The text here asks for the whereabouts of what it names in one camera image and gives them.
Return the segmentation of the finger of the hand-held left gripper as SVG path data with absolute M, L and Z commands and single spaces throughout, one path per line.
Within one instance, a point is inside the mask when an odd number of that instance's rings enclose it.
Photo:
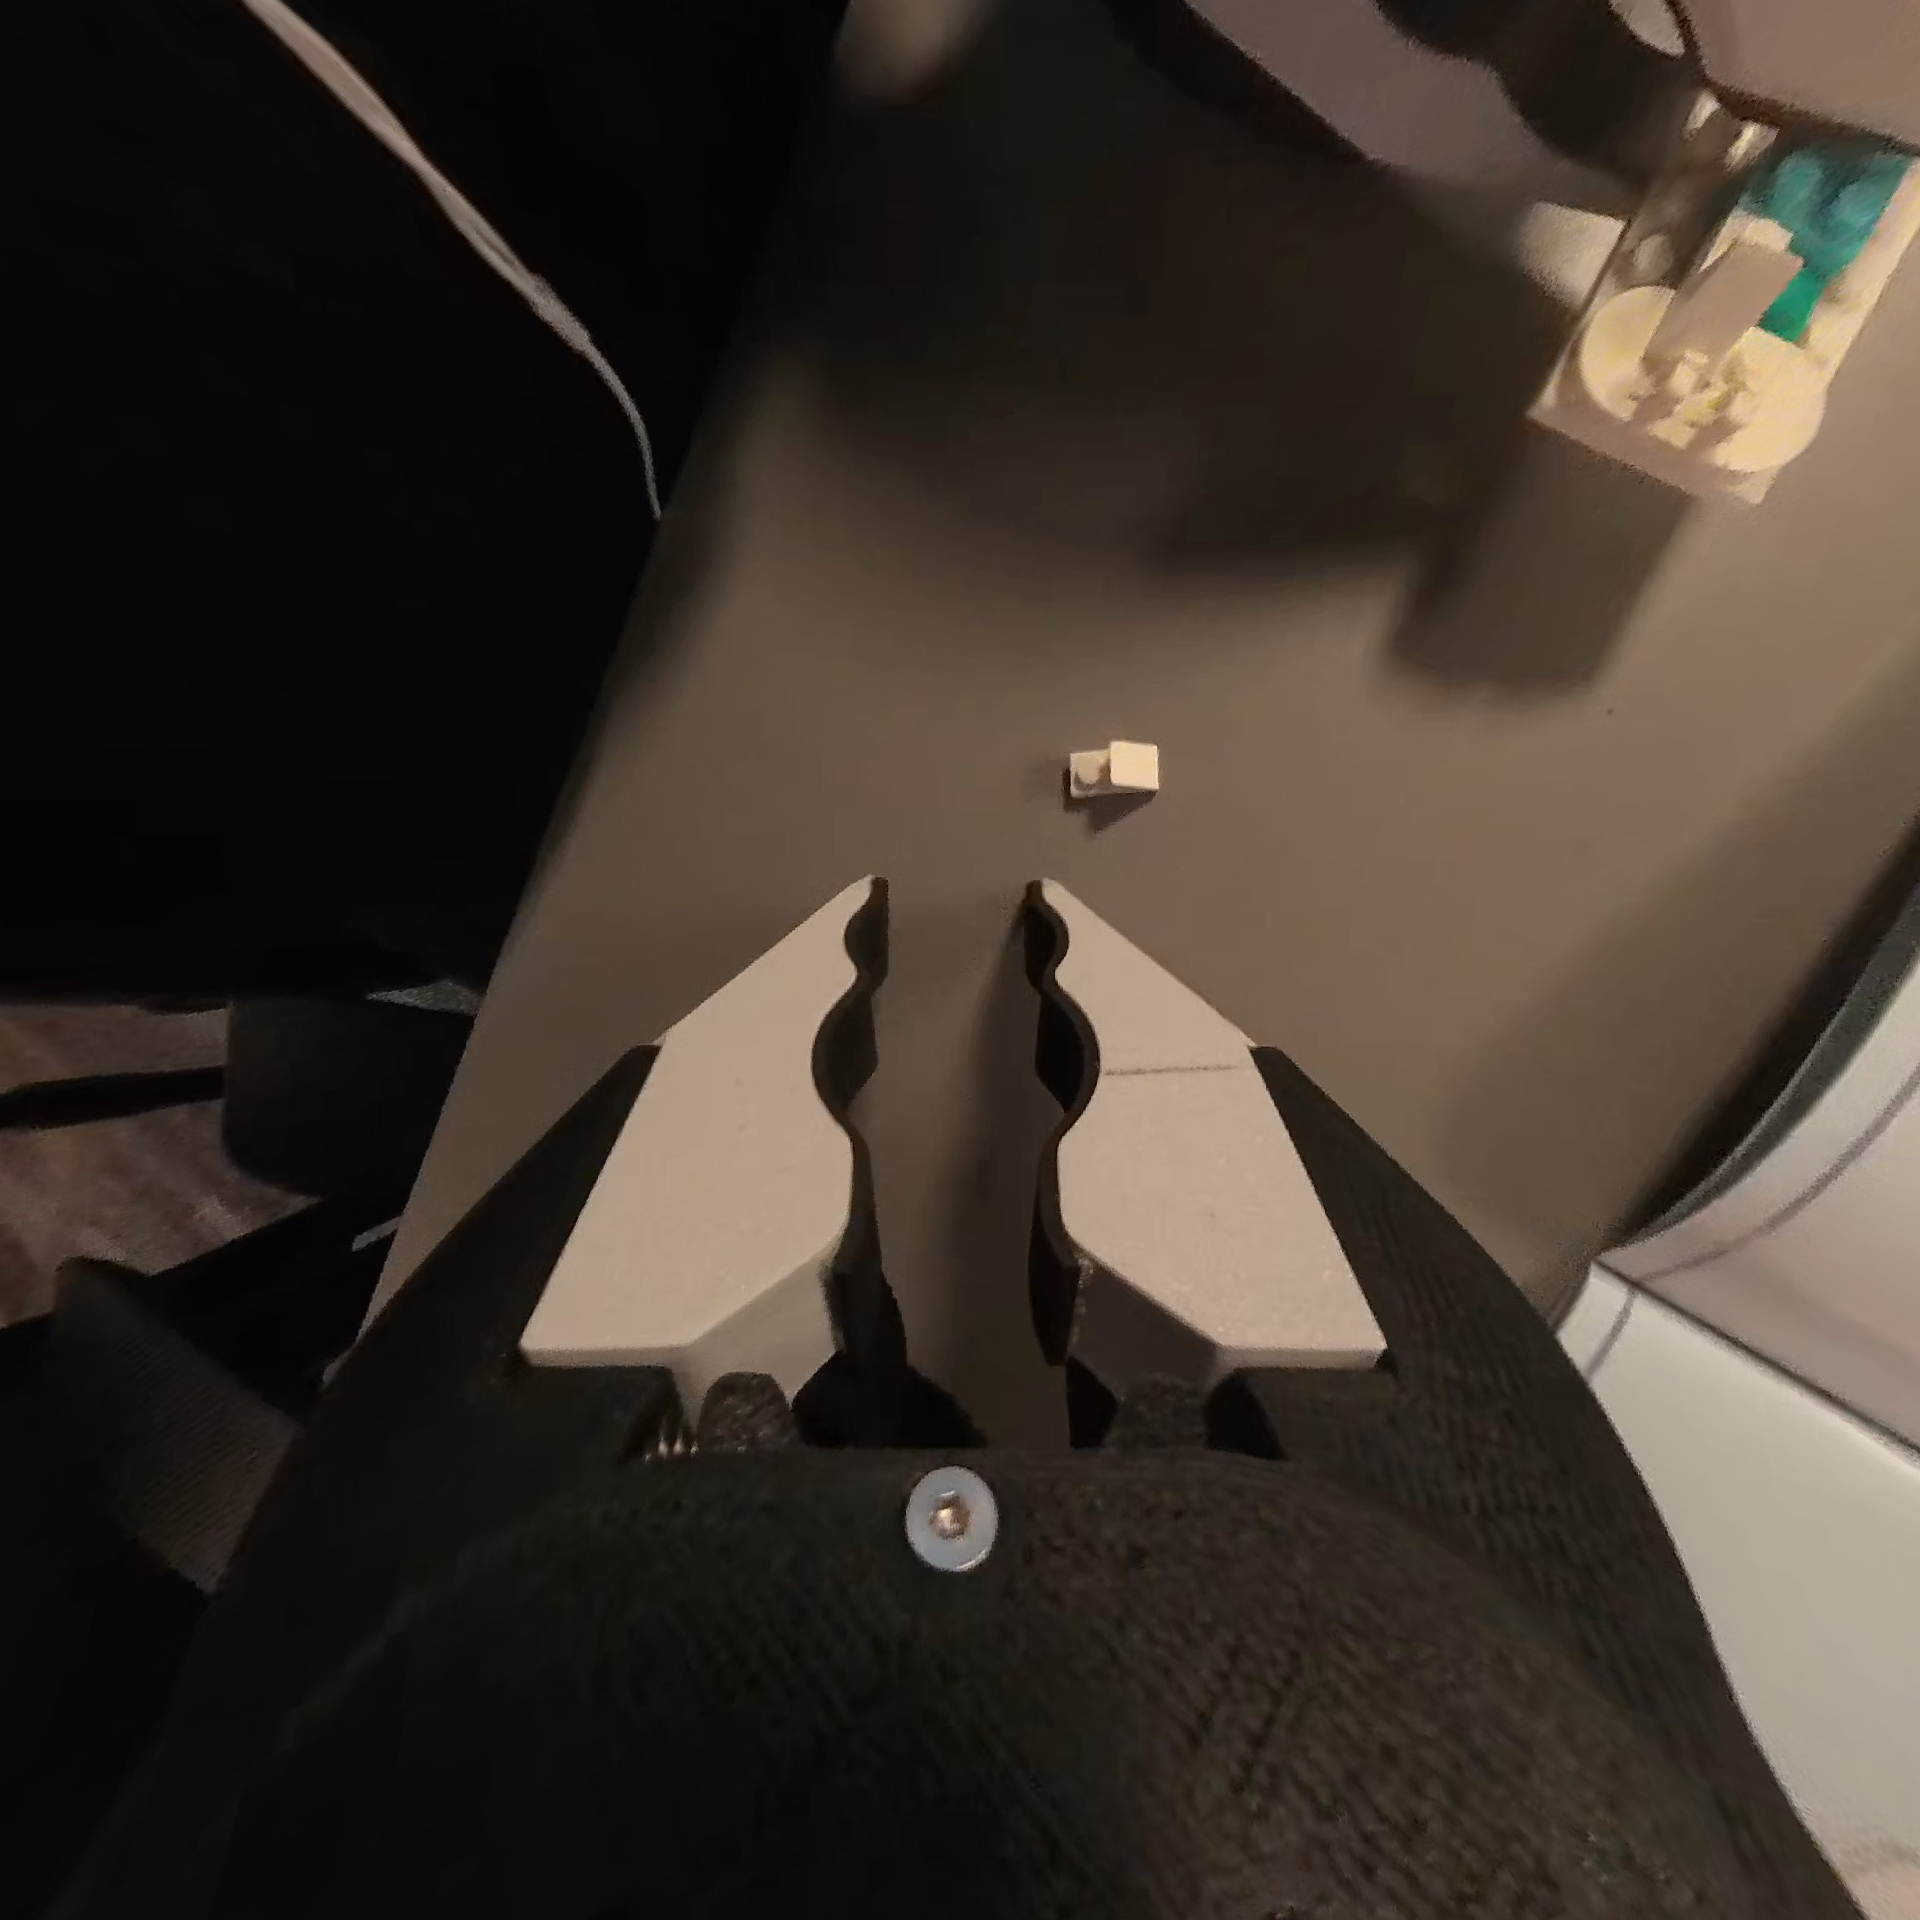
M 1647 186 L 1705 98 L 1600 2 L 1117 2 L 1117 33 L 1248 128 L 1429 184 Z
M 1915 2 L 1689 2 L 1687 38 L 1740 104 L 1919 144 Z

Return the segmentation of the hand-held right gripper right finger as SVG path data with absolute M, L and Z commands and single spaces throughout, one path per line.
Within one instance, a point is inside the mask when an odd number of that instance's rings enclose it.
M 1367 1370 L 1385 1334 L 1257 1065 L 1210 999 L 1058 879 L 1025 893 L 1043 1149 L 1028 1297 L 1083 1397 Z

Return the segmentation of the white lego brick model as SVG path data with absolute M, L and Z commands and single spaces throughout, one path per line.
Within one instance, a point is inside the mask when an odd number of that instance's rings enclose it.
M 1757 505 L 1815 444 L 1915 230 L 1914 153 L 1701 95 L 1531 420 L 1677 493 Z

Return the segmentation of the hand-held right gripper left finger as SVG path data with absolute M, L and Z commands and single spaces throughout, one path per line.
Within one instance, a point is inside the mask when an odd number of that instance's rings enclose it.
M 520 1337 L 545 1368 L 728 1376 L 887 1401 L 906 1330 L 853 1104 L 879 1062 L 890 887 L 866 874 L 667 1025 Z

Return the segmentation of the open instruction booklet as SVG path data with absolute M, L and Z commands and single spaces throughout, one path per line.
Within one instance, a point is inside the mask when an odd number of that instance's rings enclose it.
M 1560 1333 L 1795 1810 L 1915 1914 L 1915 829 Z

